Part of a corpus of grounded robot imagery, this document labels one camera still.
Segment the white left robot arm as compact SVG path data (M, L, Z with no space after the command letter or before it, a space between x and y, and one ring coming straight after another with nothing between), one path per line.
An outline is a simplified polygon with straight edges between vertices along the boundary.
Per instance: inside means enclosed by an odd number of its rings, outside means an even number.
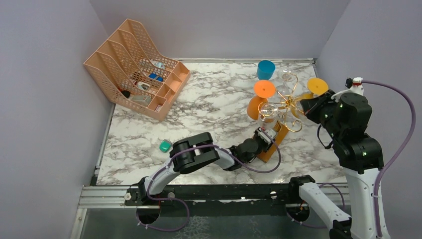
M173 144L170 158L155 173L138 182L135 200L144 205L151 204L176 177L210 164L216 164L225 171L246 167L260 153L269 151L275 144L276 136L274 130L259 127L252 138L228 149L215 145L209 132L181 139Z

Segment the gold wire glass rack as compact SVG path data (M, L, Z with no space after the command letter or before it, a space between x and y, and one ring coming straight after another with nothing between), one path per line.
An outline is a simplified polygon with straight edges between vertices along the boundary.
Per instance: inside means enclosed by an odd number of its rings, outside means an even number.
M296 80L288 83L288 86L291 90L290 94L283 96L276 90L279 100L277 102L271 102L279 107L278 121L283 124L288 129L288 131L291 132L299 132L303 128L302 119L294 117L291 113L291 108L294 107L294 98L297 97L294 95L294 92L299 84L299 78L296 73L295 75Z

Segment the clear tumbler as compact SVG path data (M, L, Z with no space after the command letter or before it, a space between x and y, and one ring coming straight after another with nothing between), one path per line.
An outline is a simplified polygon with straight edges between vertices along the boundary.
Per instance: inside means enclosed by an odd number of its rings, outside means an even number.
M261 103L258 107L259 126L263 129L272 129L278 121L279 107L270 102Z

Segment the blue plastic wine glass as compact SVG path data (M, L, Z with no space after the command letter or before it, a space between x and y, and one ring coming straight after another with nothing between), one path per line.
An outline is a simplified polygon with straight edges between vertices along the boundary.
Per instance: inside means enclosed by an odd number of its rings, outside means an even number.
M270 80L276 69L275 64L269 60L262 60L257 65L257 78L259 80Z

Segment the yellow plastic wine glass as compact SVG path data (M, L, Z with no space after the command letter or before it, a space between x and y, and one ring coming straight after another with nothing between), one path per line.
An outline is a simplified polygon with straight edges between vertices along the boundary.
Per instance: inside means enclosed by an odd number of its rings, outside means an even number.
M325 93L329 87L326 81L320 78L310 78L307 82L307 91L294 98L294 107L291 108L291 113L294 117L305 120L304 110L300 105L300 100L312 99Z

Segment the clear wine glass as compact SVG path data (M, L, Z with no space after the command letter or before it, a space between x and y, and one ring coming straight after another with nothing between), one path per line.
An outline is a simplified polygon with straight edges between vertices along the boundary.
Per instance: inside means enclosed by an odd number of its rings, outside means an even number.
M279 85L276 87L278 93L283 96L289 95L291 90L288 86L289 82L296 80L296 75L288 68L283 68L278 70L277 79L279 80Z

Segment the orange plastic wine glass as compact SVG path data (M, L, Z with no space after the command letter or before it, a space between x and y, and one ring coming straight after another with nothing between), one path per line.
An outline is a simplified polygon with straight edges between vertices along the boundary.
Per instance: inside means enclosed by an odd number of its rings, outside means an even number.
M268 102L268 98L276 93L276 88L269 80L259 80L253 86L255 96L250 100L246 112L253 119L258 119L259 105Z

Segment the wooden rack base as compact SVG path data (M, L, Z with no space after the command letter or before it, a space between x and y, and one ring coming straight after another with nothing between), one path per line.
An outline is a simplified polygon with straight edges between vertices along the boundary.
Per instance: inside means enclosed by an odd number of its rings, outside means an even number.
M275 145L271 145L271 147L266 152L262 152L257 155L257 158L263 161L264 163L267 163L270 160L272 155L276 152L276 146L280 145L280 143L283 141L283 139L289 132L288 129L279 121L273 127L273 130L277 133L274 138Z

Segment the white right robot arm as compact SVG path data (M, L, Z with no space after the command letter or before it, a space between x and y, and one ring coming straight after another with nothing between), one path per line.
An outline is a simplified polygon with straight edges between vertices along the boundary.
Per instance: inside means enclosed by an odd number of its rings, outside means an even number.
M323 220L332 239L388 239L380 183L384 166L382 147L366 132L372 114L367 99L357 93L332 98L329 90L313 99L302 99L305 116L324 128L332 139L331 148L343 168L351 213L342 211L309 176L294 177L287 189L295 203L307 202Z

